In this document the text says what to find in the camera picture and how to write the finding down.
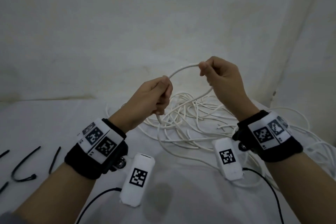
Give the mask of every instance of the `person's right arm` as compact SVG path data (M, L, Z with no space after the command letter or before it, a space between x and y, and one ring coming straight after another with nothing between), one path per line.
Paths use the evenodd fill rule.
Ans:
M238 121L259 112L247 97L236 65L218 57L199 64L217 98ZM305 153L266 163L286 201L302 224L336 221L336 182Z

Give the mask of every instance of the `black cable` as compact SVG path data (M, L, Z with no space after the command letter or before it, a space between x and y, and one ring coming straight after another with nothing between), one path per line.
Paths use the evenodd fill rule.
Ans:
M280 219L281 219L281 223L284 224L284 219L282 218L282 213L281 213L281 208L280 208L280 202L279 202L279 199L278 199L278 196L277 194L275 193L275 190L274 188L272 187L272 185L269 183L269 181L263 177L260 173L258 173L257 171L253 170L253 169L250 169L250 168L247 168L247 167L243 167L243 170L244 171L251 171L251 172L254 172L255 174L259 175L262 179L264 179L264 181L268 184L268 186L270 186L274 196L275 196L275 199L276 199L276 203L278 204L278 209L279 209L279 215L280 215Z
M0 189L0 194L5 190L5 188L7 188L9 182L6 182Z
M55 161L56 161L56 159L57 159L57 155L60 153L60 150L61 150L61 146L58 147L58 150L57 150L57 152L56 152L56 154L55 154L55 156L54 156L54 159L52 160L51 166L50 166L50 168L49 168L49 174L51 174L51 172L52 172L52 170L53 170L53 167L54 167L54 165L55 165Z
M9 153L9 150L6 150L4 153L2 153L1 155L0 155L0 158L2 158L4 155L6 155L7 153Z
M12 174L11 174L11 178L14 180L14 181L16 181L16 182L27 182L27 181L31 181L31 180L34 180L34 179L36 179L37 178L37 175L36 174L32 174L30 177L27 177L27 178L25 178L25 179L20 179L20 180L18 180L18 179L16 179L15 177L14 177L14 175L15 175L15 172L18 170L18 168L23 164L23 162L25 162L31 155L33 155L37 150L39 150L41 148L41 146L39 146L39 147L37 147L35 150L33 150L31 153L29 153L28 155L27 155L27 157L25 157L15 168L14 168L14 170L12 171Z
M100 197L101 195L103 195L103 194L105 194L105 193L107 193L107 192L109 192L109 191L121 191L121 188L113 188L113 189L108 189L108 190L105 190L105 191L103 191L102 193L100 193L98 196L96 196L94 199L92 199L91 201L90 201L90 203L88 203L88 205L84 208L84 210L82 211L82 213L80 214L80 216L79 216L79 218L78 218L78 220L77 220L77 222L76 222L76 224L78 224L79 222L80 222L80 220L81 220L81 218L82 218L82 216L83 216L83 214L85 213L85 211L89 208L89 206L98 198L98 197Z

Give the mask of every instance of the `person's left hand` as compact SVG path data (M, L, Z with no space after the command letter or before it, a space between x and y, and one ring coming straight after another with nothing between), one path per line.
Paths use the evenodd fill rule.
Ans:
M126 133L151 114L163 115L172 91L173 85L167 76L144 82L109 120Z

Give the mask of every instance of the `qr code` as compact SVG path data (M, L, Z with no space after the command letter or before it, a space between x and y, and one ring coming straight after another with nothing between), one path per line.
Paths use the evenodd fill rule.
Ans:
M140 170L138 168L134 168L133 174L131 176L131 180L129 181L129 183L142 188L145 184L147 173L148 172L146 171Z
M274 136L271 134L267 127L259 128L253 131L253 133L260 143L274 139Z
M91 145L93 145L102 136L103 132L100 131L99 128L95 127L85 138Z
M278 116L277 119L285 128L288 128L288 124L280 116Z
M95 123L92 122L89 126L87 126L83 131L83 135L85 136L87 132L89 132L93 127L95 126Z
M271 130L274 132L276 136L280 135L285 130L280 126L279 122L277 120L272 120L270 123L267 124Z
M116 146L117 144L106 136L96 146L96 150L99 151L101 154L103 154L105 157L107 157Z
M220 151L219 154L220 154L220 157L221 157L224 165L236 162L236 159L233 156L233 152L232 152L231 149L227 149L225 151Z

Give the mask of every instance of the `hand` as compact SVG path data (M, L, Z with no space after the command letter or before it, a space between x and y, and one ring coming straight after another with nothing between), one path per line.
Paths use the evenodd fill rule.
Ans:
M244 90L238 67L219 57L211 57L199 63L200 76L206 76L208 83L227 109L242 121L259 112Z
M164 115L172 91L173 85L166 76L144 82L109 120L126 133L151 114Z

